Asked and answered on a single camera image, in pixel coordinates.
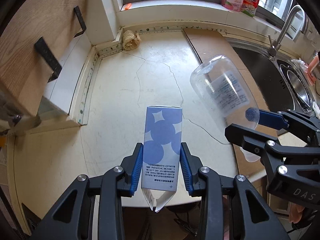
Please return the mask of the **person right hand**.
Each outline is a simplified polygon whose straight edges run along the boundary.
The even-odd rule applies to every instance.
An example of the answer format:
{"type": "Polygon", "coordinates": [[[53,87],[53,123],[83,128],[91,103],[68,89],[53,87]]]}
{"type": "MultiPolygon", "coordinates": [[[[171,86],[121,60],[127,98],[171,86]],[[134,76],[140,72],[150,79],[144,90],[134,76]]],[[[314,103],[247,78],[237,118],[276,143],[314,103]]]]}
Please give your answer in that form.
{"type": "Polygon", "coordinates": [[[304,209],[304,206],[292,203],[289,211],[289,222],[298,223],[302,218],[304,209]]]}

